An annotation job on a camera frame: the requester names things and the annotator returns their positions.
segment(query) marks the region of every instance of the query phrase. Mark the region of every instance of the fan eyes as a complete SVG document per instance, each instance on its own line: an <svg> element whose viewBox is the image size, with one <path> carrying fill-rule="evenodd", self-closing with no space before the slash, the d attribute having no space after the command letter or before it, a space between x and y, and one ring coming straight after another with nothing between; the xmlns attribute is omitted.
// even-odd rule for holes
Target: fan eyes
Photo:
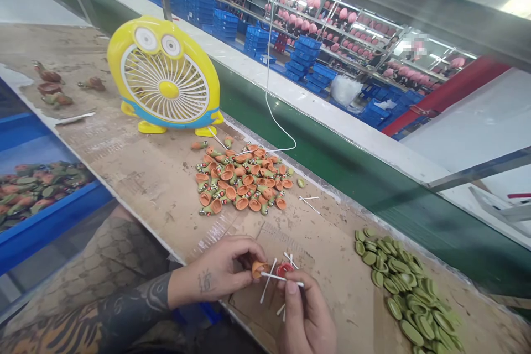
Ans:
<svg viewBox="0 0 531 354"><path fill-rule="evenodd" d="M148 28L138 27L134 31L134 38L141 49L145 51L154 51L157 49L157 38Z"/></svg>
<svg viewBox="0 0 531 354"><path fill-rule="evenodd" d="M179 41L170 35L164 35L161 40L162 48L166 51L166 54L172 57L176 57L181 52L181 45Z"/></svg>

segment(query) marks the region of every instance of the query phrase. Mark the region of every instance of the tattoo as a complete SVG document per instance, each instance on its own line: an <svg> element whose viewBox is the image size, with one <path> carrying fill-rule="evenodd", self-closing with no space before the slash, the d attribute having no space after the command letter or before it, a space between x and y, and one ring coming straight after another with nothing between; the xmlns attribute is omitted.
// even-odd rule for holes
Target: tattoo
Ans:
<svg viewBox="0 0 531 354"><path fill-rule="evenodd" d="M211 291L214 287L212 286L212 274L210 273L209 269L207 268L206 271L203 271L203 274L199 274L197 276L197 279L199 280L199 292L200 293L206 293Z"/></svg>
<svg viewBox="0 0 531 354"><path fill-rule="evenodd" d="M170 276L161 275L129 292L40 320L2 339L0 352L122 352L157 322L171 317Z"/></svg>

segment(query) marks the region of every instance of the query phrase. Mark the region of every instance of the cardboard surface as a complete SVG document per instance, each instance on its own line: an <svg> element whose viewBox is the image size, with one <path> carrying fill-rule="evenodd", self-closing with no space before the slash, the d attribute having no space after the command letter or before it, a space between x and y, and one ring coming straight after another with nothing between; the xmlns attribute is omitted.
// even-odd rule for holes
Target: cardboard surface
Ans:
<svg viewBox="0 0 531 354"><path fill-rule="evenodd" d="M71 39L64 39L64 30ZM33 85L23 89L35 108L43 109L45 105L34 95L39 80L31 60L39 55L46 66L53 65L62 74L65 93L75 96L79 108L69 109L70 116L96 110L95 116L81 122L57 126L57 134L177 257L193 261L224 234L244 233L257 238L266 248L270 262L290 249L324 292L337 326L339 353L409 353L410 343L387 312L383 289L372 284L370 268L352 246L355 230L368 226L382 236L389 231L367 211L338 203L312 184L303 189L295 184L285 196L287 209L270 209L266 217L249 209L237 211L231 204L225 205L218 215L200 216L194 166L203 152L190 149L197 140L193 132L139 133L138 119L120 112L118 93L110 77L104 94L79 91L75 86L80 76L109 76L107 42L100 36L95 29L5 25L0 29L4 43L0 63L35 79ZM44 113L53 115L47 108ZM244 145L243 137L234 134L230 126L222 124L217 128L220 137L234 135L235 148ZM214 139L208 141L220 149ZM321 215L300 201L299 195L319 196L312 204ZM408 244L406 249L426 264L440 296L463 319L459 336L467 352L528 352L529 325L480 295L443 264ZM275 312L282 300L274 289L268 289L262 308L258 302L262 294L259 286L238 292L225 304L266 349L275 352L275 333L279 328Z"/></svg>

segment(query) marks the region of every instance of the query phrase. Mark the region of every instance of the fan grille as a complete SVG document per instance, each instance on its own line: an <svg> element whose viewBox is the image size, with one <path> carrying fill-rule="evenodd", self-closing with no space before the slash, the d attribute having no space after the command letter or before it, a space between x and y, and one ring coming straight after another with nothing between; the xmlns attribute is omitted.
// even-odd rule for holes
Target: fan grille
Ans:
<svg viewBox="0 0 531 354"><path fill-rule="evenodd" d="M146 54L136 45L127 49L122 58L122 77L127 90L147 112L170 122L198 119L209 104L210 91L205 76L186 54L180 60L167 57L162 51ZM169 82L178 89L168 98L160 90Z"/></svg>

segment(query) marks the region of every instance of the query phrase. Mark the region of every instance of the hand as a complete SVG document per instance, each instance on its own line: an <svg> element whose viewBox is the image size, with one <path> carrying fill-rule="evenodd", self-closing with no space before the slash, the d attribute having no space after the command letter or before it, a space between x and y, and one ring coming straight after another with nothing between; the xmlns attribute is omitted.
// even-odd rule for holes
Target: hand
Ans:
<svg viewBox="0 0 531 354"><path fill-rule="evenodd" d="M235 272L234 260L240 261L245 270ZM267 261L262 246L250 236L221 238L199 259L174 271L168 286L170 307L216 301L249 286L253 282L251 266L255 260Z"/></svg>
<svg viewBox="0 0 531 354"><path fill-rule="evenodd" d="M334 354L337 349L336 326L319 284L303 271L286 274L284 290L286 322L277 341L280 354ZM304 294L294 282L304 282Z"/></svg>

